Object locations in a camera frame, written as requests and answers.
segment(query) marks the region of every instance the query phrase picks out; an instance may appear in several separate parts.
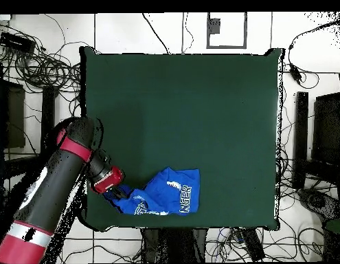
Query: black border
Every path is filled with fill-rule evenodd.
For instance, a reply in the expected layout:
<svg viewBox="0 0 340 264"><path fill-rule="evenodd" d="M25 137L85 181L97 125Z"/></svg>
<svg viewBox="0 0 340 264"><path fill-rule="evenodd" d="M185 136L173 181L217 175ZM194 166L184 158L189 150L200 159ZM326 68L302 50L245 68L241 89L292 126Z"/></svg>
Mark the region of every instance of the black border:
<svg viewBox="0 0 340 264"><path fill-rule="evenodd" d="M243 45L210 45L210 29L209 21L210 12L207 13L207 25L206 25L206 48L207 49L246 49L247 48L247 35L248 35L248 12L244 12L244 40Z"/></svg>
<svg viewBox="0 0 340 264"><path fill-rule="evenodd" d="M86 47L80 47L79 52L80 52L80 108L81 108L81 114L82 117L87 116L87 107L86 107L86 80L87 80L87 57L85 55L85 48ZM94 54L99 54L96 52L92 47L88 47L92 51L94 51ZM229 54L229 55L246 55L246 56L268 56L271 54L274 50L280 50L281 54L279 57L279 62L277 64L277 90L278 90L278 101L279 101L279 108L278 108L278 113L277 113L277 138L276 138L276 160L279 161L281 159L281 136L282 136L282 109L283 109L283 73L279 75L279 72L282 72L283 69L283 61L284 61L284 56L286 53L286 50L284 48L278 48L278 49L268 49L265 54L260 55L260 54ZM267 231L277 231L280 229L280 222L278 220L279 218L279 207L280 207L280 197L281 197L281 168L278 168L277 172L277 181L276 181L276 194L275 194L275 222L276 226L265 226L265 225L257 225L255 228L264 228ZM134 228L134 226L122 226L121 228ZM222 228L222 226L210 226L209 228Z"/></svg>

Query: power adapter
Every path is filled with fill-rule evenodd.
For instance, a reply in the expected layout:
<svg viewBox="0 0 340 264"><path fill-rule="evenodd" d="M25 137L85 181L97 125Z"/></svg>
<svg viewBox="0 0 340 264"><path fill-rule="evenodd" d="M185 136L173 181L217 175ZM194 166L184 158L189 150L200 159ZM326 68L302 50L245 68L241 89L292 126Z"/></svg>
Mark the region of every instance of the power adapter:
<svg viewBox="0 0 340 264"><path fill-rule="evenodd" d="M302 79L302 75L300 74L298 68L292 64L290 64L291 68L289 69L292 78L294 81L296 81L298 84L300 84L300 80Z"/></svg>
<svg viewBox="0 0 340 264"><path fill-rule="evenodd" d="M9 34L8 32L2 32L0 46L32 55L34 53L35 43L28 38Z"/></svg>

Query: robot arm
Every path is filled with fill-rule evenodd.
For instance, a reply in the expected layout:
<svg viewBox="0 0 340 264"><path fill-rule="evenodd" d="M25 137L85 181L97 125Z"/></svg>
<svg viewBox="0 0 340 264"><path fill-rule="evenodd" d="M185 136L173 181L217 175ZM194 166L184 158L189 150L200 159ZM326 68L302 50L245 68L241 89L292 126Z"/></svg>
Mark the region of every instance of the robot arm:
<svg viewBox="0 0 340 264"><path fill-rule="evenodd" d="M101 150L91 149L93 132L91 119L78 118L59 133L56 142L60 146L26 192L1 242L0 263L40 263L85 166L90 186L97 193L121 183L123 172L111 166Z"/></svg>

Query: dark green tabletop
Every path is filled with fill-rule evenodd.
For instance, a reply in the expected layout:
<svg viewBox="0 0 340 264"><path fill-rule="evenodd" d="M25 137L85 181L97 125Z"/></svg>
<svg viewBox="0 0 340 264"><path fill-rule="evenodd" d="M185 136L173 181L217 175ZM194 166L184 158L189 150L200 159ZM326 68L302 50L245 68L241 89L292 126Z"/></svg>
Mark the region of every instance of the dark green tabletop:
<svg viewBox="0 0 340 264"><path fill-rule="evenodd" d="M199 210L186 217L120 214L88 191L87 221L108 226L274 226L277 64L250 55L87 57L87 115L102 148L141 188L157 172L198 168Z"/></svg>

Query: blue cloth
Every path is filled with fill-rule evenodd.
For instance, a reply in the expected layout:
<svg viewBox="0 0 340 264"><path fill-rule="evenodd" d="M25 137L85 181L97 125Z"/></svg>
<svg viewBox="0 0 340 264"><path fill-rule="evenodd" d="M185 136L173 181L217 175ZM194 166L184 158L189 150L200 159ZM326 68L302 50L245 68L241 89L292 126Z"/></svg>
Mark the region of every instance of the blue cloth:
<svg viewBox="0 0 340 264"><path fill-rule="evenodd" d="M117 199L112 190L104 193L104 198L125 214L187 215L199 207L200 173L199 169L175 171L167 167L143 190L127 185L118 188L129 195L128 199Z"/></svg>

